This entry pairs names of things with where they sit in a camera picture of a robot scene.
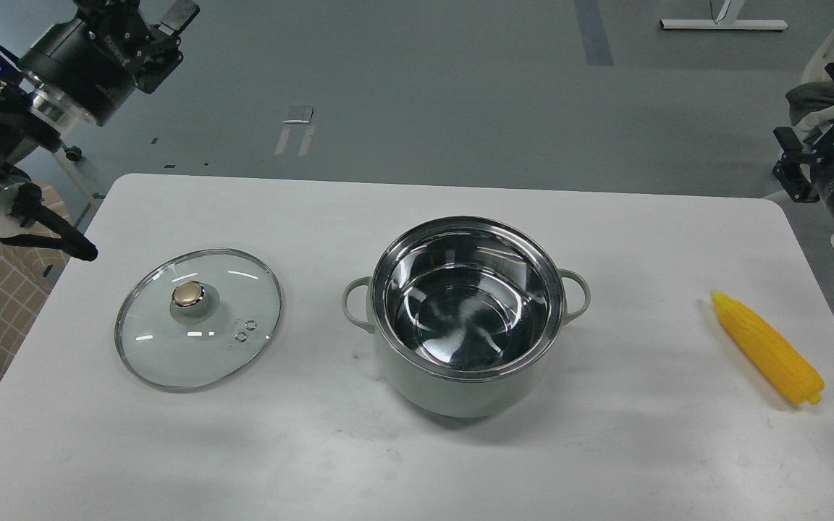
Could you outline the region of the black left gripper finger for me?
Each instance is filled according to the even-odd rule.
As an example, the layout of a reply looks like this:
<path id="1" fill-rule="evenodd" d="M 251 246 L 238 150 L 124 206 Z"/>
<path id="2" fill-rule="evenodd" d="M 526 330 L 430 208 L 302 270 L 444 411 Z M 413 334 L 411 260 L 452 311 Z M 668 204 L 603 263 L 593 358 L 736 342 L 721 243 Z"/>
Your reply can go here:
<path id="1" fill-rule="evenodd" d="M 141 13 L 141 1 L 73 1 L 77 16 L 98 35 L 126 44 L 150 40 L 148 24 Z"/>
<path id="2" fill-rule="evenodd" d="M 182 32 L 199 12 L 194 1 L 175 1 L 159 23 L 146 25 L 146 32 L 135 40 L 130 62 L 130 74 L 139 91 L 155 92 L 182 62 Z"/>

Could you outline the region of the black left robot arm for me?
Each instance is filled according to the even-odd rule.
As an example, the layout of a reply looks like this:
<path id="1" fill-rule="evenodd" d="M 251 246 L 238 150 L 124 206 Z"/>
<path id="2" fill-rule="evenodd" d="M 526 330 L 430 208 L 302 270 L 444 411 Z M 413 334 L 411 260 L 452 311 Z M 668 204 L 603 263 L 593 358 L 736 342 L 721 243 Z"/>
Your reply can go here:
<path id="1" fill-rule="evenodd" d="M 155 92 L 182 62 L 182 32 L 200 9 L 176 1 L 156 24 L 137 1 L 78 1 L 76 9 L 23 56 L 0 44 L 0 246 L 93 261 L 96 246 L 44 205 L 18 164 L 38 148 L 65 151 L 77 122 L 106 124 L 133 91 Z"/>

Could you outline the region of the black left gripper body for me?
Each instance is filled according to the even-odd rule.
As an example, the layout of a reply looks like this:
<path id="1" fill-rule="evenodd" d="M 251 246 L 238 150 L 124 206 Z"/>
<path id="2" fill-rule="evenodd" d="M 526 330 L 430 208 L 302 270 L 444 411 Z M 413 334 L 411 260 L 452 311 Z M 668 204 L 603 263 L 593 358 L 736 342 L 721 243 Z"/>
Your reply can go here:
<path id="1" fill-rule="evenodd" d="M 32 83 L 32 110 L 52 127 L 86 121 L 103 127 L 135 89 L 135 78 L 82 20 L 51 26 L 21 56 Z"/>

